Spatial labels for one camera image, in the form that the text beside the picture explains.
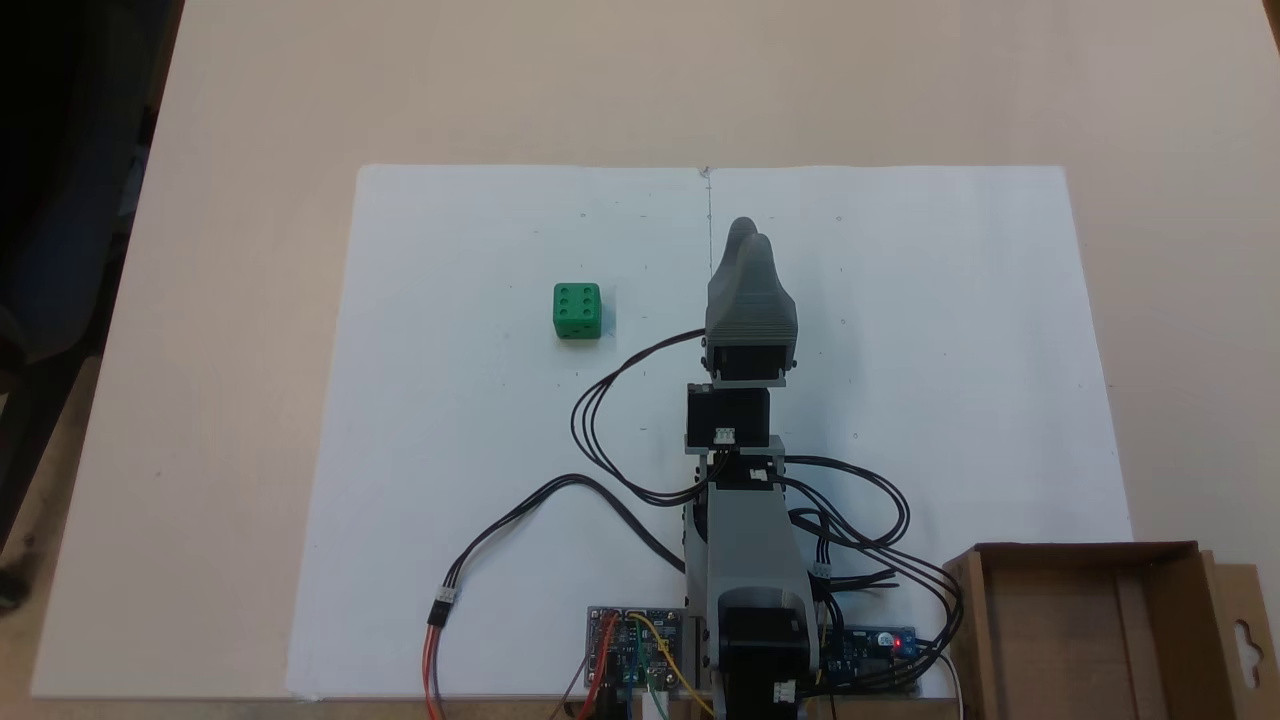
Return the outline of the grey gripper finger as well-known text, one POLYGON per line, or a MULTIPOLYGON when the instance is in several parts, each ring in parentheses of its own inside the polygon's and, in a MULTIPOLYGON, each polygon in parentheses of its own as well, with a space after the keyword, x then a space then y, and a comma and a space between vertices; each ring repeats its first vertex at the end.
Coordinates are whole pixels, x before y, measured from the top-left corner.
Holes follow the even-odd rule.
POLYGON ((782 291, 774 250, 765 234, 751 234, 748 238, 748 290, 782 291))
POLYGON ((744 245, 755 234, 756 225, 749 217, 736 218, 730 224, 724 241, 724 251, 722 252, 716 272, 712 275, 713 293, 719 293, 721 287, 728 282, 731 272, 739 266, 739 256, 741 255, 744 245))

